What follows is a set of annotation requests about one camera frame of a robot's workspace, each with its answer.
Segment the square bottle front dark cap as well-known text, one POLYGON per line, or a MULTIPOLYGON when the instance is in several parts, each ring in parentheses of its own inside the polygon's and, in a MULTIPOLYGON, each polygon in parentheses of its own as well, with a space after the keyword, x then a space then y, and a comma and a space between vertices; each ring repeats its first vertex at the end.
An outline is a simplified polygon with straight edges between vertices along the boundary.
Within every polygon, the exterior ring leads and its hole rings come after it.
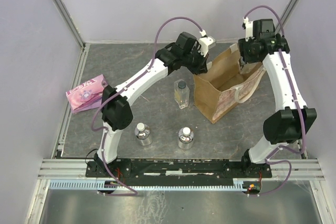
POLYGON ((174 100, 180 109, 188 107, 190 99, 190 90, 186 82, 182 79, 174 82, 174 100))

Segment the brown canvas tote bag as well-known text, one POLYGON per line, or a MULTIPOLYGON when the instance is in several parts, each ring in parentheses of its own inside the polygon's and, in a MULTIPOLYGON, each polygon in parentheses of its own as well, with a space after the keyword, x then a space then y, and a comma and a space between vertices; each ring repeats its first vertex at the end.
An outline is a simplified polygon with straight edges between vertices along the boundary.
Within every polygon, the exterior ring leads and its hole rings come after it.
POLYGON ((256 91, 266 73, 261 62, 240 63, 237 44, 220 53, 207 73, 195 75, 194 104, 213 124, 256 91))

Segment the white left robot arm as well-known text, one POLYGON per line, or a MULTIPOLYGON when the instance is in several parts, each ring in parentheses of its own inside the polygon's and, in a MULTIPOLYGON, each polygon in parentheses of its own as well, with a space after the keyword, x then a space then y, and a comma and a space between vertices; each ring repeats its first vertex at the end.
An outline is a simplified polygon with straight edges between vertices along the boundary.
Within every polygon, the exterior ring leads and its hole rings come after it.
POLYGON ((207 73, 209 49, 216 40, 201 31, 201 38, 182 32, 175 42, 158 50, 143 69, 129 80, 113 88, 106 86, 102 95, 101 113, 103 136, 100 147, 94 157, 98 163, 98 172, 104 177, 112 176, 116 171, 113 162, 117 158, 117 149, 121 134, 133 120, 132 104, 148 88, 170 75, 180 67, 187 68, 192 74, 207 73))

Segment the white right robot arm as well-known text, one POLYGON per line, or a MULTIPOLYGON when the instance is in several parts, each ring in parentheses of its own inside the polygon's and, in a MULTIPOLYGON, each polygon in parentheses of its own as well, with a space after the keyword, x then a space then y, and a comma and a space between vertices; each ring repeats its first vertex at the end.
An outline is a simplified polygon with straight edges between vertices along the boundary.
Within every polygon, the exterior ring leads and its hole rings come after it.
POLYGON ((309 108, 301 96, 290 63, 290 48, 284 36, 238 41, 240 56, 245 63, 261 62, 268 73, 275 97, 275 113, 263 123, 263 136, 248 149, 241 159, 240 171, 253 177, 259 168, 265 169, 270 158, 279 150, 294 150, 289 147, 302 141, 306 149, 306 134, 317 119, 317 112, 309 108))

